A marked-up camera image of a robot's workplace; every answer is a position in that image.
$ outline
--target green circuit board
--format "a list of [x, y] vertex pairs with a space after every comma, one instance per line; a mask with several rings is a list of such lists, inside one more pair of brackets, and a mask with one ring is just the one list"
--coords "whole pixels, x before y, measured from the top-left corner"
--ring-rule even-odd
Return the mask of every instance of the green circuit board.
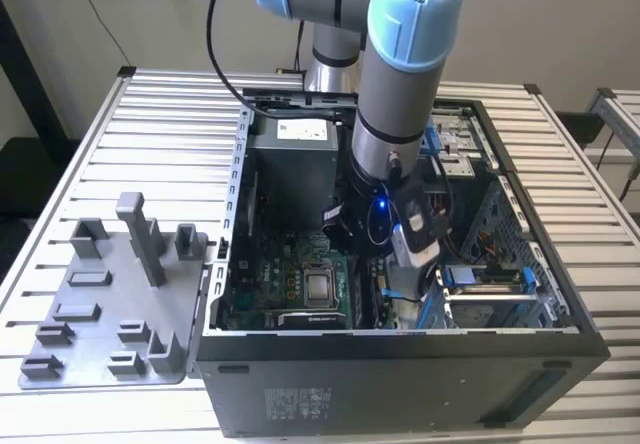
[[[331, 298], [305, 297], [305, 280], [327, 276]], [[322, 232], [263, 233], [258, 244], [254, 281], [236, 289], [229, 319], [231, 329], [261, 330], [276, 327], [277, 317], [290, 312], [339, 312], [351, 328], [347, 258], [331, 249]]]

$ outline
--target metal frame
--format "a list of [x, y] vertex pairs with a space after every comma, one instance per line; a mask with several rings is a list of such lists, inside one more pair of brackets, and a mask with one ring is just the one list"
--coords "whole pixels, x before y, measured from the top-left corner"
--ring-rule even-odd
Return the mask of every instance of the metal frame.
[[636, 159], [640, 159], [640, 92], [598, 89], [587, 112], [598, 114]]
[[[235, 85], [257, 87], [301, 88], [299, 79], [232, 76]], [[613, 357], [522, 431], [349, 436], [348, 440], [637, 442], [640, 231], [616, 204], [615, 196], [563, 130], [544, 99], [530, 95], [521, 85], [442, 83], [439, 93], [442, 97], [483, 101], [546, 232]], [[161, 225], [173, 226], [175, 219], [196, 220], [194, 213], [202, 217], [203, 209], [221, 203], [224, 197], [218, 196], [226, 192], [226, 187], [212, 182], [211, 171], [216, 162], [220, 163], [212, 152], [215, 146], [212, 125], [228, 125], [228, 116], [237, 116], [239, 106], [236, 103], [234, 107], [233, 103], [211, 74], [138, 70], [132, 78], [117, 79], [34, 232], [0, 286], [0, 436], [30, 436], [30, 440], [46, 436], [47, 442], [64, 443], [145, 440], [209, 443], [221, 437], [203, 381], [199, 379], [186, 380], [178, 386], [140, 386], [122, 392], [87, 389], [50, 394], [21, 391], [17, 381], [21, 357], [29, 352], [33, 342], [34, 322], [48, 310], [52, 293], [61, 281], [62, 270], [58, 266], [71, 259], [67, 238], [73, 216], [104, 212], [101, 199], [109, 199], [116, 189], [133, 185], [137, 179], [135, 185], [142, 186], [143, 192], [155, 194], [158, 201], [155, 205], [162, 211]], [[112, 119], [116, 107], [120, 111]], [[541, 135], [547, 143], [534, 143]], [[162, 148], [167, 142], [171, 143], [171, 149]], [[127, 147], [116, 150], [111, 146]], [[178, 166], [185, 180], [158, 185], [153, 176], [167, 169], [161, 167], [163, 163]], [[107, 165], [111, 174], [103, 172]], [[177, 172], [172, 176], [179, 177]], [[186, 180], [188, 174], [193, 176], [190, 181]], [[124, 180], [108, 180], [114, 176]], [[174, 197], [187, 206], [171, 203]], [[211, 230], [214, 235], [218, 225], [206, 221], [198, 227], [206, 232]], [[219, 405], [224, 403], [214, 403], [214, 408]]]

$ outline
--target white label sticker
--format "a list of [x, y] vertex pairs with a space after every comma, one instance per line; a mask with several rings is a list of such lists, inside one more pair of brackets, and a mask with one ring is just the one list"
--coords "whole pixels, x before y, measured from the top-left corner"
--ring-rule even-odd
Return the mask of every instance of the white label sticker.
[[278, 122], [278, 139], [326, 141], [327, 122], [321, 119], [293, 119]]

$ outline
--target warning label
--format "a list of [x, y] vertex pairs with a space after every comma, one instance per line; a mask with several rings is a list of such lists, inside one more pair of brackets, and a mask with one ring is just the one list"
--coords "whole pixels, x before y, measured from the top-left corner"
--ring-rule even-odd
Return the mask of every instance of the warning label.
[[325, 421], [329, 418], [330, 387], [265, 389], [267, 418]]

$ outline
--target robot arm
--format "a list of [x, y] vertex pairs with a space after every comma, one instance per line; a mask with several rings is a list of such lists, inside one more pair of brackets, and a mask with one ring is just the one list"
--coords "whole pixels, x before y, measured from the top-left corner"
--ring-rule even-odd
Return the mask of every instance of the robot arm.
[[[368, 32], [351, 151], [355, 174], [371, 192], [359, 194], [373, 202], [376, 188], [385, 190], [399, 220], [393, 227], [396, 256], [407, 251], [404, 261], [413, 266], [433, 259], [438, 245], [431, 209], [411, 174], [454, 44], [462, 0], [257, 2], [290, 19]], [[355, 208], [371, 213], [366, 203]]]

